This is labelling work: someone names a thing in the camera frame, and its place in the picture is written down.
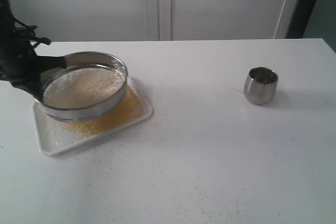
white tray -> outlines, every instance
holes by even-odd
[[[59,154],[149,118],[153,113],[153,107],[149,103],[148,99],[141,93],[141,90],[137,89],[131,78],[128,78],[128,85],[139,96],[142,105],[145,108],[144,116],[141,118],[136,118],[135,120],[111,131],[90,137],[75,131],[65,130],[63,125],[67,123],[59,122],[47,116],[41,110],[39,104],[35,103],[33,105],[33,117],[37,136],[37,144],[40,152],[44,155]]]

stainless steel cup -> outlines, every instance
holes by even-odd
[[[246,99],[256,105],[268,103],[275,95],[278,79],[278,75],[271,69],[252,68],[244,85]]]

sieve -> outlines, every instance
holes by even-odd
[[[44,95],[36,101],[43,112],[63,122],[81,122],[104,115],[122,101],[126,91],[128,71],[126,65],[119,58],[103,52],[86,51],[66,55],[65,60],[67,62],[66,69],[53,69],[41,74]],[[57,108],[44,102],[43,97],[46,95],[44,92],[48,91],[48,87],[58,78],[72,71],[87,68],[117,72],[122,80],[120,88],[102,101],[82,108]]]

white table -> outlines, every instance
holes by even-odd
[[[0,83],[0,223],[335,223],[336,55],[320,39],[56,42],[125,61],[154,116],[58,157]],[[265,106],[247,72],[279,74]]]

